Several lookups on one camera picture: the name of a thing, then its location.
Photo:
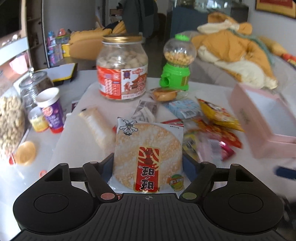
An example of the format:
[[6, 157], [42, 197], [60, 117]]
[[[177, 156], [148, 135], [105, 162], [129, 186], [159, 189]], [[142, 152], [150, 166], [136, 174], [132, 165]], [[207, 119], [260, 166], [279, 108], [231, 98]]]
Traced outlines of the round rice cracker packet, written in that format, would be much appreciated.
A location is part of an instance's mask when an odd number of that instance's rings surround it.
[[118, 118], [109, 185], [116, 193], [175, 193], [189, 185], [182, 125]]

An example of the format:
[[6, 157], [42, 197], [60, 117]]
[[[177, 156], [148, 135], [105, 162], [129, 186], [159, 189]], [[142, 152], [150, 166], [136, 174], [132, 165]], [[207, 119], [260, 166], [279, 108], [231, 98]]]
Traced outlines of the pink red candy packet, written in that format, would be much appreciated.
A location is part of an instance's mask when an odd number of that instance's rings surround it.
[[203, 162], [226, 161], [235, 155], [235, 152], [223, 141], [200, 137], [197, 145], [199, 158]]

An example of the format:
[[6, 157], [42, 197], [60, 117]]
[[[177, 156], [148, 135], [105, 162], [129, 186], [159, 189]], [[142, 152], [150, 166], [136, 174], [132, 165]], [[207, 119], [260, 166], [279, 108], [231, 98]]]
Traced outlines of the long rice cracker packet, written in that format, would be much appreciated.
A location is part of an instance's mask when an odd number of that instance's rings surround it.
[[86, 122], [86, 125], [92, 132], [96, 143], [103, 153], [106, 156], [113, 153], [115, 149], [116, 134], [98, 108], [92, 107], [82, 109], [79, 113], [79, 117]]

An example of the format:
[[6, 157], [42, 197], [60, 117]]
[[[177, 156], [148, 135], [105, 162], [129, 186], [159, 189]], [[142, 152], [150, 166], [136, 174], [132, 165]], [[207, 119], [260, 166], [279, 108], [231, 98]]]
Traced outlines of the red orange snack packet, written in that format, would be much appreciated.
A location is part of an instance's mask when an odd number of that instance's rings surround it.
[[201, 132], [207, 133], [209, 136], [220, 140], [230, 146], [242, 149], [243, 144], [240, 139], [236, 136], [236, 134], [226, 130], [223, 127], [207, 124], [201, 118], [194, 119], [195, 124], [198, 126], [198, 129]]

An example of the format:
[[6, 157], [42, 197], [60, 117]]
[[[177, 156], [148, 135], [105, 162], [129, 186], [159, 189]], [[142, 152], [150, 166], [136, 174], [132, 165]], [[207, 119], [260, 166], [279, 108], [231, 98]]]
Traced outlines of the yellow snack packet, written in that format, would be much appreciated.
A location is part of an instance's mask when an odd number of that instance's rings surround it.
[[223, 126], [225, 128], [244, 132], [239, 120], [235, 118], [232, 114], [230, 114], [225, 108], [222, 108], [203, 99], [198, 98], [197, 101], [204, 116], [211, 123], [218, 126]]

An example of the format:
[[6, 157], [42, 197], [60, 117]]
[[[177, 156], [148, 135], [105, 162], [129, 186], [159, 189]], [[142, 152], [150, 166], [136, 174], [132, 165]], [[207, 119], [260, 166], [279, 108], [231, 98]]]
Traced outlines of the blue white snack packet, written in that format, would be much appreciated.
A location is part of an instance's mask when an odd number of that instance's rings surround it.
[[189, 98], [165, 102], [163, 105], [181, 120], [191, 119], [202, 115], [199, 104]]

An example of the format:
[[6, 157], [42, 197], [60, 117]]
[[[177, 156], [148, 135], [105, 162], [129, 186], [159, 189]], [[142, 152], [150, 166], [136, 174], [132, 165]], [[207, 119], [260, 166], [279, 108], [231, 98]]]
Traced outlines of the pink cardboard box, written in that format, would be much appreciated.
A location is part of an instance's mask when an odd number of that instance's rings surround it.
[[295, 116], [279, 95], [236, 84], [229, 104], [255, 158], [295, 158]]

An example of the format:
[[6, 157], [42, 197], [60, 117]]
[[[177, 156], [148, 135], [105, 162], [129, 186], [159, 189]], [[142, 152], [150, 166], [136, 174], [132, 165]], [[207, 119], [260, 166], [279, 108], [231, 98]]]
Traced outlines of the small wrapped pastry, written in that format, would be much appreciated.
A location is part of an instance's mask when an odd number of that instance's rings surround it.
[[150, 90], [150, 96], [154, 101], [167, 102], [174, 100], [179, 90], [171, 90], [166, 88], [154, 88]]

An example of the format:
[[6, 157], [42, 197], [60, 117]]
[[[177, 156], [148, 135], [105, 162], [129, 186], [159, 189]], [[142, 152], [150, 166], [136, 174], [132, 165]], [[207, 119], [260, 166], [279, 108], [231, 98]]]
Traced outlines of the purple paper cup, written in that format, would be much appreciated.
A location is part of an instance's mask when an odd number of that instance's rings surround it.
[[41, 109], [50, 130], [53, 133], [61, 133], [64, 129], [64, 113], [60, 103], [60, 90], [51, 87], [39, 93], [35, 99], [37, 106]]

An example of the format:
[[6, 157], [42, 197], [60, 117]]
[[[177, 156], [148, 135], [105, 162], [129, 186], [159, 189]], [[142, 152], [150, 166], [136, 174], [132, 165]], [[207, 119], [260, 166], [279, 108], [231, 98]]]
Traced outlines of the glass jar of nuts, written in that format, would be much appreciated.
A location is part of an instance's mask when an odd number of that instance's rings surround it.
[[25, 112], [14, 87], [1, 96], [1, 158], [9, 157], [20, 144], [25, 132]]

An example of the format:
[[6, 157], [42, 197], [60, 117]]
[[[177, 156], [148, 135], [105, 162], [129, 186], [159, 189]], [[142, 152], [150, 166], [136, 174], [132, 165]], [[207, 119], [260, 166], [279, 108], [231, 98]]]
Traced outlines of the empty glass jar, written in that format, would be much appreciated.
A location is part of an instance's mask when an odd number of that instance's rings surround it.
[[46, 71], [31, 72], [30, 75], [19, 84], [20, 96], [26, 110], [29, 113], [37, 106], [36, 97], [43, 90], [53, 87], [53, 82]]

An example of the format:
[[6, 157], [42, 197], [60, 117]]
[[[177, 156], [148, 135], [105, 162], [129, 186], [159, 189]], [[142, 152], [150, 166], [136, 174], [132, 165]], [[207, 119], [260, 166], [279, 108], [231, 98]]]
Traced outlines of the large peanut jar red label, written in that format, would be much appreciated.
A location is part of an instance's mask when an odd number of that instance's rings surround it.
[[145, 94], [148, 63], [141, 35], [105, 35], [96, 60], [101, 95], [128, 101]]

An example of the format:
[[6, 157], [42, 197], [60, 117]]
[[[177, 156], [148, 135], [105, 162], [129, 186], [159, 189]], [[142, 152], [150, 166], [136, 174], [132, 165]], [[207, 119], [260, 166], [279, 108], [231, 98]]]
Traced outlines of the green gumball candy dispenser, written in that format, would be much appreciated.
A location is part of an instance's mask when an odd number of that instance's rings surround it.
[[197, 51], [190, 38], [176, 34], [166, 42], [163, 49], [166, 64], [159, 81], [160, 87], [172, 90], [189, 89], [189, 66], [194, 62]]

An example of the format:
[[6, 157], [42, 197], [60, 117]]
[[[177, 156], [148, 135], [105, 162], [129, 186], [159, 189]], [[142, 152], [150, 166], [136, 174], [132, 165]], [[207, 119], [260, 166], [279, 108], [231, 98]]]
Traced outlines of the orange cream blanket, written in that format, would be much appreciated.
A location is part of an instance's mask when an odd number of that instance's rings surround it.
[[226, 14], [213, 12], [191, 41], [202, 61], [225, 70], [236, 81], [256, 89], [276, 89], [273, 57], [287, 50], [274, 40], [253, 35], [252, 30], [248, 22], [238, 23]]

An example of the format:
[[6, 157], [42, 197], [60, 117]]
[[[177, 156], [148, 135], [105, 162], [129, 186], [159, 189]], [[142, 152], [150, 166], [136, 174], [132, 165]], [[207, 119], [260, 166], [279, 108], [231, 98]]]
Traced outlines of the dark hanging jacket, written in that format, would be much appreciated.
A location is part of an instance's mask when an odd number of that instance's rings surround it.
[[142, 33], [149, 38], [159, 27], [158, 6], [153, 0], [122, 0], [122, 20], [128, 34]]

